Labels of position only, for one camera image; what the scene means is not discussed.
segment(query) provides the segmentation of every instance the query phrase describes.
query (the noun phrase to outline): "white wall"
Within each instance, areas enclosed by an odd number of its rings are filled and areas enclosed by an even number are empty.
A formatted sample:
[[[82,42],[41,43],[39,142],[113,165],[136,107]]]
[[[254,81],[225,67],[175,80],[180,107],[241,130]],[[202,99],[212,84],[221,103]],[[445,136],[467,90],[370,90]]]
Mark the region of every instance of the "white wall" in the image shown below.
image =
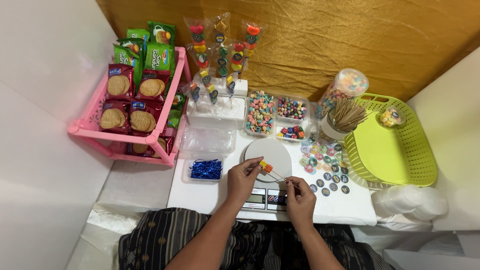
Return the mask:
[[[438,166],[434,184],[449,210],[436,230],[480,230],[480,49],[407,102],[418,115]]]
[[[116,36],[95,0],[0,9],[0,269],[63,269],[112,161],[67,135]]]

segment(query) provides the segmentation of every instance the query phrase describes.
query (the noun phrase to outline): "green plastic basket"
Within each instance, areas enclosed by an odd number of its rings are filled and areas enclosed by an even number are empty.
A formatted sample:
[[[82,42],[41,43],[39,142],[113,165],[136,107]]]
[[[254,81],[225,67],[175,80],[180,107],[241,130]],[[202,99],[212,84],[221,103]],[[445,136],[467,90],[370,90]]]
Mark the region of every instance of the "green plastic basket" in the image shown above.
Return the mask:
[[[437,179],[437,165],[415,112],[406,103],[391,97],[363,94],[356,99],[372,113],[345,137],[350,164],[365,180],[384,184],[429,186]],[[378,114],[395,106],[406,116],[405,123],[383,127]]]

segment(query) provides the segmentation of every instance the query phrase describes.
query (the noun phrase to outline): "red biscuit wrapper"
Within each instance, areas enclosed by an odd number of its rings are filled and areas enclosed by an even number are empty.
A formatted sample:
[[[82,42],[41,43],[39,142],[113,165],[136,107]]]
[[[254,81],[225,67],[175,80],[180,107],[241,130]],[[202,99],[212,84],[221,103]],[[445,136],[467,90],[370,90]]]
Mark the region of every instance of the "red biscuit wrapper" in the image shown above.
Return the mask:
[[[100,117],[100,131],[127,134],[130,125],[127,119],[128,102],[110,101],[103,103],[102,116]]]
[[[138,137],[150,135],[156,127],[162,109],[162,103],[132,101],[130,103],[131,134]]]
[[[136,99],[154,100],[164,103],[165,89],[169,86],[170,70],[145,69]]]
[[[170,152],[173,149],[173,142],[175,141],[175,138],[169,136],[160,136],[158,137],[157,141],[160,146],[165,150],[167,155],[170,155]],[[127,144],[127,151],[125,154],[146,158],[161,159],[160,155],[156,153],[151,146],[142,144]]]
[[[133,96],[133,67],[126,64],[108,64],[105,100],[130,101]]]

